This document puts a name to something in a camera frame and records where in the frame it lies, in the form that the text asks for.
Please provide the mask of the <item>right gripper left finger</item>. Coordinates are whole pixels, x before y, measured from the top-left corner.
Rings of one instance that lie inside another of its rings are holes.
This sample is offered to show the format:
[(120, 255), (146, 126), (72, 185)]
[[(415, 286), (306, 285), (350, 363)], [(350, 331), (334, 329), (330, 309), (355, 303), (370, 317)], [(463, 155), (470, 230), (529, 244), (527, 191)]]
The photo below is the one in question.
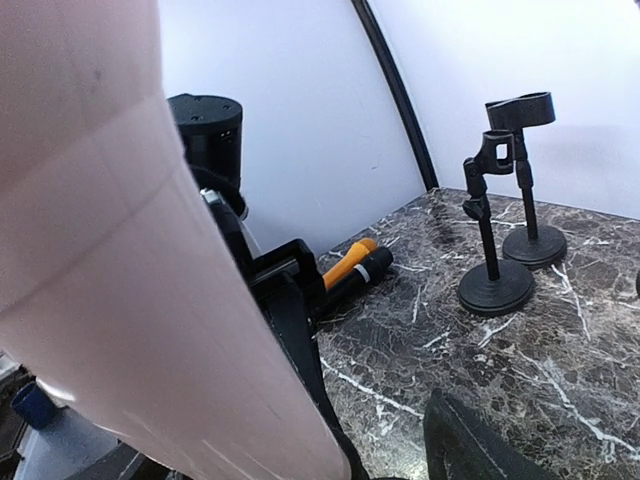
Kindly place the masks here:
[(346, 456), (349, 479), (364, 479), (361, 457), (345, 434), (326, 391), (318, 345), (309, 324), (303, 292), (289, 274), (277, 274), (267, 281), (262, 296), (262, 312), (333, 439)]

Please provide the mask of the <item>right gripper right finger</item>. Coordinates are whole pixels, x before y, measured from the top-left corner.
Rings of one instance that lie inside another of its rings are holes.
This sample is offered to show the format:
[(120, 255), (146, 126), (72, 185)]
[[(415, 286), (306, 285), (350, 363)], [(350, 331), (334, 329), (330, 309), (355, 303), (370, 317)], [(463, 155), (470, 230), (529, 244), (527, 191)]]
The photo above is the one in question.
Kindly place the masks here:
[(431, 479), (554, 479), (492, 431), (476, 412), (440, 389), (427, 403), (423, 431)]

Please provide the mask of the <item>black microphone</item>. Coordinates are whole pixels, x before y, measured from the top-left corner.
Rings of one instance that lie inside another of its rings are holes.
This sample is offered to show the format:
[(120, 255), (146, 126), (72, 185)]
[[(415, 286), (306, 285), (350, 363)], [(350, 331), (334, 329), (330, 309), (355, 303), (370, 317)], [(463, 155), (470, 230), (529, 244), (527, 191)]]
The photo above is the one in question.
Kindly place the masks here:
[(384, 279), (393, 261), (394, 257), (389, 248), (378, 246), (375, 251), (356, 264), (329, 291), (325, 288), (325, 299), (321, 301), (318, 307), (312, 310), (310, 318), (318, 322), (361, 290), (369, 286), (378, 285)]

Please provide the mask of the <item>orange microphone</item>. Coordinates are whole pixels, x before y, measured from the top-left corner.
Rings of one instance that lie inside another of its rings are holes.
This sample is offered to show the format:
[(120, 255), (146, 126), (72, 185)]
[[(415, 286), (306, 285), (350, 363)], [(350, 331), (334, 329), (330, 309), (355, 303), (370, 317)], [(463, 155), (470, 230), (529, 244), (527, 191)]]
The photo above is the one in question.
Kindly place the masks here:
[(346, 254), (323, 275), (326, 290), (329, 291), (356, 264), (377, 248), (377, 242), (371, 238), (363, 238), (353, 243)]

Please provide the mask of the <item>black stand of black microphone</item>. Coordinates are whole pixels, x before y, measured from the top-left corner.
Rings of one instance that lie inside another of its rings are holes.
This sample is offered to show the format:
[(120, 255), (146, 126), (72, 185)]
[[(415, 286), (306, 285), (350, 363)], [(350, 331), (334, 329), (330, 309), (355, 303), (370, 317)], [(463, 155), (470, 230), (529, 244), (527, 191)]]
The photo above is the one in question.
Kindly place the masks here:
[(485, 131), (478, 153), (463, 162), (469, 198), (462, 208), (478, 223), (485, 261), (464, 274), (457, 287), (457, 297), (467, 311), (483, 317), (493, 318), (520, 310), (535, 290), (534, 277), (524, 265), (498, 257), (491, 225), (485, 176), (509, 175), (514, 172), (514, 162), (514, 136), (507, 130)]

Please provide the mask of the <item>beige pink microphone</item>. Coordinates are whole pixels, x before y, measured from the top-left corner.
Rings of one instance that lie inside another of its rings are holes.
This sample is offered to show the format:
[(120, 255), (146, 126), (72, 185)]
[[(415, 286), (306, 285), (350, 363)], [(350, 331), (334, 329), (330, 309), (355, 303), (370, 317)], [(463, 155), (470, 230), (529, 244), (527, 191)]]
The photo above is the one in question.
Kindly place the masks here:
[(153, 1), (1, 5), (1, 347), (190, 478), (351, 475), (184, 161)]

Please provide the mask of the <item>black mic stand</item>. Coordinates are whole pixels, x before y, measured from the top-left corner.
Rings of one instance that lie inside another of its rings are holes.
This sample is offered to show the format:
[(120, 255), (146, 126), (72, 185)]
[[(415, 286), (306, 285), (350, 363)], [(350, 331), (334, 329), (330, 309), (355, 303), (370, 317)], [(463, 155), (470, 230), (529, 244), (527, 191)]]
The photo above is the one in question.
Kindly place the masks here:
[(526, 148), (524, 130), (551, 124), (556, 120), (550, 92), (535, 92), (485, 104), (489, 124), (494, 130), (508, 130), (514, 136), (515, 172), (521, 190), (525, 227), (505, 238), (503, 257), (517, 261), (530, 270), (551, 266), (567, 252), (564, 234), (555, 227), (539, 225), (534, 204), (534, 178)]

